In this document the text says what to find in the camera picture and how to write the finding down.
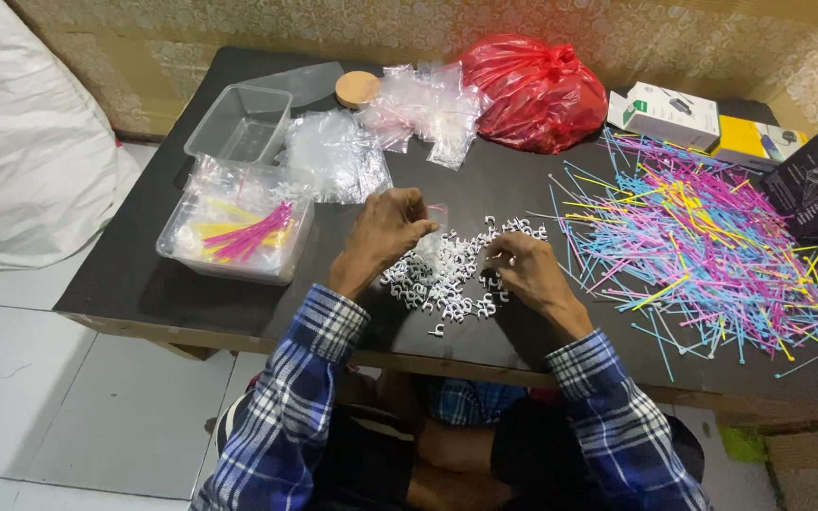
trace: blue plaid shirt sleeve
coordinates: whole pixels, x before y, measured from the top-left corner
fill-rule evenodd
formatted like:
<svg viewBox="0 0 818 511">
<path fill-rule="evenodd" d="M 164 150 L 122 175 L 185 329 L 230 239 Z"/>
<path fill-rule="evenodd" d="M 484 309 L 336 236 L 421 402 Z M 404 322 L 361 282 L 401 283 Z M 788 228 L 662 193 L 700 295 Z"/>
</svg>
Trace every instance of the blue plaid shirt sleeve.
<svg viewBox="0 0 818 511">
<path fill-rule="evenodd" d="M 368 320 L 349 299 L 323 285 L 311 288 L 191 510 L 304 507 L 327 441 L 336 371 Z"/>
<path fill-rule="evenodd" d="M 614 509 L 711 509 L 677 458 L 667 419 L 627 375 L 600 329 L 547 362 L 570 403 L 586 463 Z"/>
</svg>

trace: shirt cuff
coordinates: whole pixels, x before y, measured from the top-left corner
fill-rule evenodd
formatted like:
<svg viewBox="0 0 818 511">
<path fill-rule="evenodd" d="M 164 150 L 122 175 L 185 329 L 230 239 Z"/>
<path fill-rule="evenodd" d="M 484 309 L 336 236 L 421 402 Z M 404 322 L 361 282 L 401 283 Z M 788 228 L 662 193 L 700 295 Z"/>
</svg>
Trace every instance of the shirt cuff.
<svg viewBox="0 0 818 511">
<path fill-rule="evenodd" d="M 371 317 L 365 309 L 321 284 L 314 284 L 295 313 L 286 339 L 334 364 L 346 362 Z"/>
<path fill-rule="evenodd" d="M 545 357 L 567 401 L 581 401 L 629 378 L 600 328 Z"/>
</svg>

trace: wooden lid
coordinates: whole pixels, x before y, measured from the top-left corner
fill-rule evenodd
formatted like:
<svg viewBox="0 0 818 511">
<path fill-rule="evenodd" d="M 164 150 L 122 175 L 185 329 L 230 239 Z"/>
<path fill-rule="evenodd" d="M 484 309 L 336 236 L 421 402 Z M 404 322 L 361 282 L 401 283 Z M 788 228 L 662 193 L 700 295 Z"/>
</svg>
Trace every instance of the wooden lid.
<svg viewBox="0 0 818 511">
<path fill-rule="evenodd" d="M 359 103 L 366 103 L 377 96 L 381 81 L 377 76 L 365 71 L 353 71 L 336 80 L 336 99 L 347 108 L 358 108 Z"/>
</svg>

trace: hand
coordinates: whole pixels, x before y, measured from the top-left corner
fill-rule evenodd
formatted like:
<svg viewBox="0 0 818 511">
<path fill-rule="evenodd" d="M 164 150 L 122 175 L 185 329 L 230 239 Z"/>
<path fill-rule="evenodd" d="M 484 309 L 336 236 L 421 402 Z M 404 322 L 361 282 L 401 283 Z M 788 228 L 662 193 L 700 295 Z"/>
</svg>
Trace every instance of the hand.
<svg viewBox="0 0 818 511">
<path fill-rule="evenodd" d="M 327 288 L 355 300 L 379 273 L 415 248 L 424 235 L 439 228 L 437 222 L 428 220 L 418 188 L 370 194 L 346 248 L 330 266 Z"/>
<path fill-rule="evenodd" d="M 552 325 L 566 330 L 574 340 L 594 330 L 546 242 L 519 232 L 507 233 L 494 238 L 486 254 L 485 267 L 494 268 L 508 291 Z"/>
</svg>

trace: patterned wallpaper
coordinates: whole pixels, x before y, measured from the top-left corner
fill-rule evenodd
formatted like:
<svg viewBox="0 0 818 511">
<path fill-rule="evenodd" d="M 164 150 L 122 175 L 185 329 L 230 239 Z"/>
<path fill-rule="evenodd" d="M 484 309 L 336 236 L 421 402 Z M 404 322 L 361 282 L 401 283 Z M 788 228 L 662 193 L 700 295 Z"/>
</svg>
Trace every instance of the patterned wallpaper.
<svg viewBox="0 0 818 511">
<path fill-rule="evenodd" d="M 818 4 L 805 0 L 7 1 L 131 132 L 166 133 L 225 44 L 393 64 L 493 33 L 573 43 L 608 87 L 756 99 L 818 130 Z"/>
</svg>

